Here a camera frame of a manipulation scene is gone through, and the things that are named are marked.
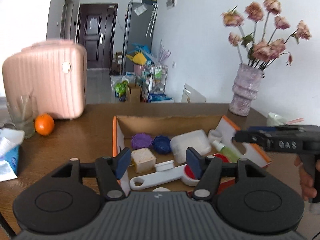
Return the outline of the person's right hand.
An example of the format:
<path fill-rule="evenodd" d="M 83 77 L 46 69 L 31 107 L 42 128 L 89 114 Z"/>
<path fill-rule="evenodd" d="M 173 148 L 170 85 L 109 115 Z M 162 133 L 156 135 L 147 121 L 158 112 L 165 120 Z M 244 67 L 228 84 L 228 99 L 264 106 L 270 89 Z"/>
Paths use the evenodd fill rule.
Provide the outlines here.
<path fill-rule="evenodd" d="M 306 172 L 299 156 L 296 156 L 294 165 L 299 169 L 300 187 L 302 189 L 302 198 L 307 201 L 317 196 L 317 190 L 313 187 L 314 179 Z"/>

